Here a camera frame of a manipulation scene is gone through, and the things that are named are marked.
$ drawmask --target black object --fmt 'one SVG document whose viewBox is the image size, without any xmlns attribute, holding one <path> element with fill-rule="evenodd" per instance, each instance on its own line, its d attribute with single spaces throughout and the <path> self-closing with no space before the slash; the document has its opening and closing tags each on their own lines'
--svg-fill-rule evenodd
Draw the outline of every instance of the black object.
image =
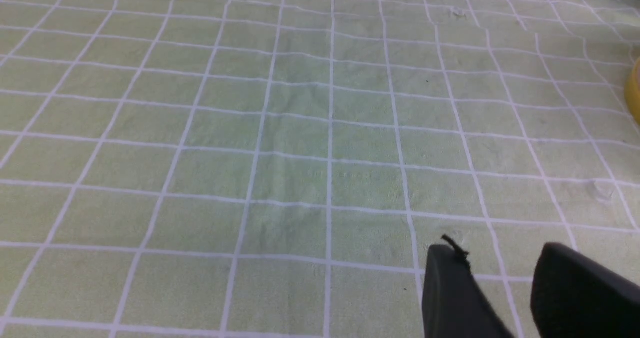
<svg viewBox="0 0 640 338">
<path fill-rule="evenodd" d="M 471 274 L 469 252 L 442 238 L 450 246 L 432 245 L 427 254 L 425 337 L 513 337 Z M 531 293 L 543 338 L 640 336 L 640 287 L 560 243 L 544 245 Z"/>
</svg>

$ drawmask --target fabric surface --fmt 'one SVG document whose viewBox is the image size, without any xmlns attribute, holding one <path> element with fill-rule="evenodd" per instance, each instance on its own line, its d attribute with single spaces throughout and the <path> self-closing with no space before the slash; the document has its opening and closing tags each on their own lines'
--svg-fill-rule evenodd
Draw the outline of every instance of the fabric surface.
<svg viewBox="0 0 640 338">
<path fill-rule="evenodd" d="M 447 233 L 640 282 L 640 0 L 0 0 L 0 329 L 422 335 Z"/>
</svg>

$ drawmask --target white grid line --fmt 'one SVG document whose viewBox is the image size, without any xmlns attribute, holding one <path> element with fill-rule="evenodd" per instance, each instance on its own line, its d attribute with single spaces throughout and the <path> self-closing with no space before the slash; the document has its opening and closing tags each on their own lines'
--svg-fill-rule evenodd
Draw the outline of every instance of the white grid line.
<svg viewBox="0 0 640 338">
<path fill-rule="evenodd" d="M 407 180 L 407 169 L 405 167 L 405 158 L 402 149 L 402 140 L 400 137 L 400 128 L 398 123 L 398 108 L 396 107 L 396 95 L 394 94 L 394 83 L 391 74 L 391 65 L 389 60 L 389 44 L 387 42 L 387 19 L 384 15 L 384 9 L 382 0 L 378 0 L 378 7 L 380 9 L 380 16 L 382 16 L 382 42 L 384 44 L 384 59 L 386 61 L 386 75 L 389 85 L 389 93 L 391 94 L 391 109 L 393 110 L 393 127 L 395 130 L 395 146 L 398 152 L 398 161 L 400 162 L 400 174 L 402 175 L 402 192 L 404 196 L 404 207 L 407 210 L 406 221 L 409 226 L 409 233 L 411 235 L 411 253 L 413 256 L 413 267 L 418 270 L 420 263 L 418 262 L 418 242 L 416 239 L 416 227 L 414 226 L 414 218 L 409 213 L 411 211 L 411 202 L 409 201 L 409 181 Z M 418 306 L 420 306 L 423 297 L 423 280 L 421 274 L 416 272 L 415 274 L 415 289 L 418 299 Z"/>
<path fill-rule="evenodd" d="M 114 0 L 114 3 L 113 3 L 113 7 L 114 8 L 116 7 L 117 3 L 118 3 L 118 0 Z M 110 14 L 107 14 L 107 16 L 105 16 L 103 18 L 102 23 L 100 24 L 100 26 L 98 26 L 98 28 L 96 28 L 96 31 L 94 32 L 94 35 L 91 37 L 91 39 L 89 39 L 89 41 L 87 41 L 87 43 L 85 44 L 85 46 L 82 49 L 82 51 L 80 52 L 80 54 L 78 54 L 75 62 L 79 61 L 80 58 L 82 57 L 82 55 L 84 55 L 84 53 L 86 53 L 87 50 L 89 50 L 89 46 L 91 46 L 91 43 L 94 41 L 94 39 L 96 38 L 96 36 L 100 32 L 100 30 L 102 30 L 102 28 L 105 27 L 105 24 L 107 23 L 107 20 L 109 20 L 109 18 L 111 16 Z M 67 76 L 69 76 L 69 74 L 71 73 L 71 69 L 73 69 L 73 68 L 74 68 L 74 64 L 71 64 L 66 69 L 66 71 L 64 72 L 64 74 L 60 78 L 60 80 L 57 83 L 57 85 L 50 92 L 50 94 L 48 94 L 48 96 L 46 97 L 44 102 L 41 104 L 41 106 L 39 107 L 39 109 L 36 112 L 36 114 L 34 114 L 32 119 L 29 121 L 27 126 L 24 128 L 23 134 L 22 135 L 18 135 L 18 138 L 14 141 L 14 143 L 11 145 L 11 147 L 9 147 L 9 150 L 7 151 L 6 155 L 3 157 L 2 162 L 0 162 L 0 169 L 4 166 L 4 164 L 6 164 L 7 160 L 9 159 L 9 156 L 11 156 L 13 151 L 16 150 L 16 146 L 18 146 L 18 144 L 22 140 L 22 137 L 24 136 L 24 133 L 26 131 L 28 131 L 29 128 L 32 125 L 34 125 L 36 119 L 38 119 L 38 116 L 43 112 L 43 110 L 46 107 L 46 105 L 48 104 L 48 102 L 50 102 L 50 100 L 52 99 L 53 94 L 55 94 L 58 91 L 58 89 L 62 86 L 63 82 L 66 80 Z M 114 116 L 112 118 L 112 123 L 113 123 L 116 115 L 117 115 L 117 111 L 114 112 Z M 101 138 L 105 138 L 106 137 L 106 135 L 108 133 L 108 129 L 109 128 L 107 128 L 107 130 L 105 130 L 105 132 L 103 133 Z M 60 224 L 62 224 L 62 220 L 64 219 L 64 217 L 65 217 L 65 215 L 67 213 L 67 210 L 68 210 L 69 206 L 71 205 L 71 201 L 74 198 L 74 195 L 75 195 L 76 190 L 78 189 L 78 186 L 80 185 L 82 180 L 85 178 L 85 176 L 89 172 L 89 168 L 93 164 L 94 159 L 96 159 L 96 155 L 98 154 L 99 146 L 100 146 L 100 143 L 98 143 L 98 145 L 94 149 L 93 153 L 91 154 L 91 157 L 89 158 L 89 160 L 87 161 L 84 169 L 82 170 L 82 173 L 80 174 L 80 177 L 78 177 L 78 179 L 76 180 L 74 185 L 71 187 L 71 190 L 70 190 L 70 192 L 69 192 L 69 194 L 68 194 L 68 196 L 66 198 L 66 201 L 64 202 L 64 205 L 62 206 L 62 209 L 60 210 L 60 212 L 58 213 L 57 217 L 55 218 L 55 222 L 54 222 L 53 226 L 51 227 L 48 235 L 46 236 L 45 245 L 42 246 L 40 249 L 38 249 L 36 254 L 31 259 L 31 261 L 30 261 L 29 265 L 27 266 L 26 270 L 23 272 L 22 278 L 20 279 L 16 290 L 11 295 L 11 299 L 9 301 L 9 304 L 7 305 L 7 308 L 6 308 L 5 312 L 4 312 L 4 318 L 5 319 L 8 318 L 8 317 L 11 317 L 11 314 L 13 313 L 14 308 L 16 307 L 16 304 L 18 303 L 18 299 L 20 297 L 20 294 L 22 293 L 23 289 L 25 289 L 25 286 L 27 284 L 27 281 L 28 281 L 29 277 L 33 273 L 38 261 L 42 257 L 42 254 L 44 254 L 44 251 L 46 249 L 46 245 L 50 244 L 53 241 L 55 233 L 56 233 L 58 227 L 60 226 Z M 2 336 L 2 334 L 4 333 L 5 326 L 6 326 L 6 323 L 4 323 L 4 322 L 0 323 L 0 336 Z"/>
<path fill-rule="evenodd" d="M 540 52 L 540 40 L 538 39 L 537 35 L 535 36 L 535 48 L 537 48 L 538 52 Z M 547 62 L 545 61 L 544 58 L 541 58 L 541 59 L 542 59 L 542 62 L 544 63 L 544 68 L 549 73 L 549 67 L 547 67 Z M 590 134 L 589 130 L 587 130 L 587 128 L 585 126 L 585 123 L 583 122 L 582 116 L 580 115 L 578 110 L 576 110 L 574 108 L 574 106 L 571 104 L 571 101 L 569 99 L 567 99 L 567 97 L 562 93 L 562 90 L 558 87 L 557 83 L 554 83 L 554 85 L 555 85 L 555 89 L 558 91 L 558 94 L 560 94 L 560 96 L 562 96 L 562 98 L 566 101 L 567 105 L 569 105 L 569 107 L 571 107 L 571 110 L 572 110 L 573 114 L 578 119 L 578 123 L 580 124 L 580 127 L 582 128 L 582 130 L 585 133 L 585 135 L 591 141 L 591 144 L 595 148 L 595 151 L 596 151 L 599 159 L 601 160 L 602 164 L 604 164 L 606 172 L 612 178 L 613 184 L 615 186 L 615 189 L 617 190 L 617 193 L 620 196 L 620 200 L 622 201 L 622 206 L 624 206 L 624 210 L 626 211 L 626 214 L 627 214 L 627 216 L 629 218 L 629 221 L 631 222 L 631 225 L 637 231 L 640 231 L 640 228 L 638 227 L 638 224 L 636 223 L 636 220 L 634 219 L 633 214 L 631 213 L 631 210 L 629 209 L 629 204 L 627 204 L 627 200 L 625 199 L 625 196 L 622 193 L 620 185 L 617 183 L 617 181 L 615 179 L 615 176 L 613 174 L 613 171 L 611 170 L 611 167 L 609 166 L 609 163 L 605 159 L 604 155 L 602 155 L 602 151 L 601 151 L 600 147 L 598 146 L 598 144 L 595 142 L 594 137 L 592 137 L 592 135 Z"/>
<path fill-rule="evenodd" d="M 251 163 L 251 173 L 249 176 L 249 184 L 246 192 L 246 203 L 244 204 L 244 210 L 242 211 L 242 221 L 240 222 L 240 229 L 238 232 L 238 238 L 233 253 L 233 259 L 231 261 L 231 268 L 229 270 L 229 278 L 226 286 L 226 296 L 224 298 L 224 309 L 222 310 L 222 320 L 220 323 L 220 330 L 222 331 L 222 338 L 226 335 L 227 324 L 229 323 L 229 315 L 231 313 L 231 303 L 233 299 L 233 290 L 236 280 L 236 272 L 238 270 L 238 256 L 242 251 L 243 239 L 245 237 L 245 229 L 247 227 L 247 220 L 249 219 L 250 201 L 254 192 L 254 183 L 256 182 L 256 173 L 258 170 L 259 152 L 263 142 L 263 134 L 265 132 L 265 122 L 267 117 L 267 109 L 269 107 L 269 98 L 271 96 L 271 87 L 274 79 L 274 71 L 276 65 L 276 52 L 278 51 L 278 45 L 281 34 L 282 12 L 284 10 L 285 0 L 280 0 L 280 8 L 278 12 L 278 25 L 276 27 L 276 36 L 273 44 L 273 54 L 271 57 L 269 67 L 269 79 L 267 81 L 267 87 L 264 94 L 264 103 L 262 107 L 262 114 L 260 115 L 260 126 L 258 128 L 258 138 L 256 139 L 255 151 L 253 152 L 253 162 Z"/>
<path fill-rule="evenodd" d="M 487 41 L 487 46 L 491 46 L 491 44 L 490 44 L 491 38 L 489 37 L 489 31 L 487 31 L 486 41 Z M 498 60 L 496 59 L 496 56 L 494 55 L 493 51 L 491 49 L 489 49 L 489 52 L 491 53 L 491 57 L 493 58 L 493 61 L 496 64 L 498 64 Z M 507 86 L 507 83 L 505 82 L 505 79 L 502 77 L 502 74 L 500 75 L 500 77 L 502 79 L 502 84 L 504 85 L 505 91 L 507 92 L 507 96 L 509 98 L 509 101 L 513 102 L 514 98 L 512 97 L 512 94 L 511 94 L 511 92 L 509 90 L 509 87 Z M 571 227 L 569 226 L 569 224 L 567 224 L 567 218 L 565 217 L 565 213 L 563 212 L 562 208 L 560 207 L 560 204 L 558 203 L 558 199 L 556 197 L 556 194 L 554 193 L 553 188 L 551 187 L 551 184 L 549 183 L 549 180 L 547 180 L 547 175 L 545 174 L 545 170 L 542 168 L 542 164 L 540 164 L 540 160 L 538 158 L 538 155 L 537 155 L 535 149 L 533 148 L 533 145 L 531 144 L 531 141 L 528 140 L 527 131 L 525 129 L 524 123 L 522 123 L 522 118 L 520 117 L 520 113 L 518 112 L 518 109 L 516 109 L 516 107 L 513 107 L 513 112 L 514 112 L 514 114 L 516 116 L 516 119 L 518 120 L 518 125 L 519 125 L 520 129 L 522 130 L 522 135 L 526 139 L 526 144 L 528 146 L 528 150 L 531 153 L 531 156 L 533 157 L 533 160 L 535 161 L 535 166 L 537 166 L 537 169 L 540 172 L 540 175 L 542 176 L 542 180 L 544 181 L 544 185 L 546 187 L 546 191 L 549 193 L 549 196 L 551 197 L 551 201 L 553 202 L 553 205 L 555 206 L 555 209 L 557 210 L 558 215 L 560 216 L 560 220 L 562 221 L 562 223 L 564 224 L 564 226 L 566 228 L 566 232 L 567 232 L 567 235 L 569 236 L 569 242 L 571 243 L 571 247 L 574 250 L 578 250 L 578 245 L 576 244 L 576 237 L 574 236 L 573 231 L 571 231 Z"/>
<path fill-rule="evenodd" d="M 331 0 L 331 41 L 329 42 L 329 121 L 327 139 L 327 164 L 326 164 L 326 205 L 333 205 L 334 194 L 334 52 L 336 41 L 336 0 Z M 324 317 L 322 323 L 322 336 L 331 338 L 331 275 L 332 275 L 332 249 L 333 249 L 333 216 L 332 210 L 326 209 L 326 260 L 324 269 Z"/>
<path fill-rule="evenodd" d="M 473 19 L 476 21 L 476 23 L 478 22 L 478 19 L 476 17 L 476 13 L 473 10 L 473 7 L 471 6 L 471 2 L 469 0 L 466 0 L 467 4 L 469 5 L 469 8 L 471 9 L 471 16 L 473 16 Z M 436 36 L 439 38 L 439 31 L 438 31 L 438 27 L 436 26 Z M 444 66 L 444 61 L 442 59 L 442 52 L 440 50 L 438 50 L 438 55 L 440 57 L 440 62 L 441 64 Z M 450 95 L 450 97 L 453 99 L 453 90 L 451 89 L 451 83 L 449 81 L 448 78 L 448 74 L 445 73 L 445 80 L 446 80 L 446 88 L 448 89 L 448 93 Z M 475 172 L 475 168 L 474 168 L 474 163 L 473 163 L 473 159 L 471 158 L 471 152 L 469 151 L 469 145 L 467 144 L 467 138 L 465 136 L 465 132 L 464 132 L 464 128 L 462 128 L 462 123 L 460 121 L 460 115 L 458 114 L 458 108 L 456 107 L 455 102 L 451 102 L 451 104 L 453 105 L 453 110 L 455 113 L 455 119 L 457 121 L 457 127 L 460 130 L 460 134 L 462 136 L 462 144 L 464 144 L 464 152 L 466 153 L 466 160 L 469 164 L 469 169 L 471 170 L 471 175 L 473 176 L 473 182 L 475 183 L 475 189 L 477 190 L 478 193 L 478 198 L 480 200 L 480 206 L 482 207 L 482 214 L 484 215 L 485 218 L 489 218 L 489 212 L 487 211 L 487 205 L 485 203 L 485 198 L 483 195 L 483 191 L 482 191 L 482 187 L 480 186 L 480 180 L 478 179 L 478 175 Z M 509 284 L 509 281 L 507 281 L 506 276 L 507 276 L 507 271 L 506 271 L 506 267 L 505 267 L 505 260 L 503 259 L 503 254 L 500 252 L 500 243 L 498 242 L 498 234 L 496 234 L 496 230 L 494 229 L 493 224 L 490 221 L 486 222 L 487 227 L 489 228 L 489 232 L 491 233 L 491 239 L 493 240 L 493 248 L 495 250 L 495 255 L 496 258 L 498 258 L 498 266 L 500 269 L 500 274 L 502 276 L 502 282 L 504 285 L 504 289 L 505 292 L 507 294 L 507 301 L 509 302 L 509 307 L 511 310 L 511 314 L 515 323 L 515 328 L 516 328 L 516 333 L 518 335 L 519 338 L 523 338 L 524 337 L 524 332 L 522 330 L 522 324 L 521 324 L 521 319 L 520 316 L 518 314 L 518 310 L 516 308 L 516 304 L 515 304 L 515 300 L 514 300 L 514 294 L 512 293 L 512 287 Z"/>
<path fill-rule="evenodd" d="M 128 98 L 129 94 L 131 93 L 131 90 L 133 89 L 133 85 L 135 84 L 137 78 L 140 76 L 140 74 L 142 73 L 142 68 L 145 66 L 145 64 L 147 63 L 147 60 L 149 59 L 149 57 L 151 56 L 151 53 L 154 49 L 154 46 L 158 43 L 158 40 L 160 39 L 160 36 L 162 36 L 162 33 L 164 32 L 165 28 L 167 27 L 167 23 L 169 22 L 169 15 L 171 14 L 173 8 L 174 8 L 174 2 L 176 0 L 171 0 L 169 2 L 169 8 L 167 10 L 167 15 L 164 19 L 164 21 L 162 22 L 162 26 L 160 26 L 160 29 L 158 30 L 158 33 L 155 36 L 154 41 L 151 43 L 151 45 L 149 46 L 146 55 L 144 56 L 144 59 L 142 60 L 142 63 L 140 64 L 139 69 L 135 72 L 134 77 L 132 78 L 126 92 L 124 93 L 123 97 L 122 97 L 122 101 L 124 103 L 124 100 L 126 98 Z M 218 40 L 220 39 L 220 35 L 222 34 L 222 29 L 224 27 L 224 20 L 221 23 L 220 29 L 219 29 L 219 35 L 218 35 Z M 210 66 L 211 66 L 211 62 L 213 60 L 213 56 L 215 55 L 216 49 L 213 50 L 211 57 L 209 58 L 208 61 L 208 66 L 206 68 L 206 73 L 209 72 Z M 203 78 L 203 82 L 201 83 L 201 87 L 200 90 L 202 90 L 202 85 L 204 84 L 204 81 L 206 80 L 206 78 Z M 194 100 L 194 105 L 197 105 L 199 100 L 199 96 L 196 96 L 195 100 Z M 122 109 L 122 106 L 119 105 L 118 108 L 116 108 L 116 112 L 114 113 L 114 116 L 112 118 L 112 120 L 110 121 L 109 126 L 107 127 L 107 130 L 105 131 L 105 137 L 107 136 L 106 133 L 108 131 L 110 131 L 111 127 L 113 126 L 113 123 L 115 123 L 115 119 L 116 116 L 119 112 L 119 109 Z M 149 221 L 149 225 L 147 227 L 147 231 L 146 234 L 144 236 L 144 240 L 142 240 L 142 243 L 140 244 L 141 248 L 144 248 L 147 246 L 147 243 L 149 242 L 149 239 L 151 239 L 151 235 L 153 234 L 153 229 L 156 223 L 156 220 L 158 219 L 158 212 L 160 211 L 160 206 L 162 205 L 162 201 L 164 199 L 163 193 L 166 194 L 167 192 L 167 188 L 169 186 L 169 183 L 171 182 L 171 178 L 173 175 L 174 170 L 176 169 L 176 164 L 178 162 L 178 157 L 180 156 L 180 153 L 182 151 L 181 147 L 183 146 L 183 144 L 185 143 L 185 139 L 186 139 L 186 135 L 188 134 L 189 131 L 189 127 L 191 124 L 191 121 L 193 121 L 194 119 L 194 109 L 192 108 L 190 115 L 189 115 L 189 119 L 187 120 L 187 124 L 185 125 L 185 129 L 182 133 L 182 137 L 180 138 L 180 144 L 178 145 L 178 148 L 176 149 L 174 156 L 173 156 L 173 160 L 171 161 L 171 165 L 169 167 L 169 172 L 167 173 L 167 177 L 165 179 L 164 185 L 162 186 L 162 192 L 160 193 L 160 195 L 158 196 L 158 199 L 155 203 L 155 206 L 153 208 L 153 214 L 151 215 L 151 220 Z M 138 268 L 138 263 L 140 262 L 140 258 L 141 258 L 141 253 L 137 253 L 135 254 L 135 256 L 133 257 L 133 260 L 131 262 L 131 266 L 129 268 L 128 274 L 126 275 L 126 281 L 125 281 L 125 285 L 124 288 L 122 289 L 122 294 L 120 296 L 119 302 L 118 302 L 118 308 L 116 310 L 116 314 L 113 318 L 113 328 L 111 329 L 111 331 L 109 332 L 109 338 L 116 338 L 116 334 L 118 333 L 119 330 L 119 325 L 121 324 L 122 321 L 122 315 L 124 314 L 124 310 L 126 308 L 127 305 L 127 299 L 131 290 L 131 285 L 133 284 L 133 280 L 135 279 L 135 275 L 136 275 L 136 271 Z"/>
</svg>

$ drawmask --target yellow object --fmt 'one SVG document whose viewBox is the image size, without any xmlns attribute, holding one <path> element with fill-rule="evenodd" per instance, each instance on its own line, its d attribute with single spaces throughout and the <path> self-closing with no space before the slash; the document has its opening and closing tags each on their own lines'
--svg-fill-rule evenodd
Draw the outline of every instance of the yellow object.
<svg viewBox="0 0 640 338">
<path fill-rule="evenodd" d="M 633 115 L 636 123 L 640 124 L 640 88 L 638 87 L 640 76 L 638 76 L 638 66 L 640 66 L 640 59 L 636 60 L 635 66 L 633 66 L 633 70 L 631 70 L 631 74 L 626 80 L 624 100 L 626 100 L 629 112 Z"/>
</svg>

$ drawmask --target light green tablecloth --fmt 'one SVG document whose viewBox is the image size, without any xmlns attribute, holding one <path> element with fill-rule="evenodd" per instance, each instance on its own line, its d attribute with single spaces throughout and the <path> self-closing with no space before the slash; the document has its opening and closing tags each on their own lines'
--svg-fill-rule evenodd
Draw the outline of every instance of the light green tablecloth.
<svg viewBox="0 0 640 338">
<path fill-rule="evenodd" d="M 640 283 L 640 0 L 0 0 L 0 329 L 419 337 L 443 233 Z"/>
</svg>

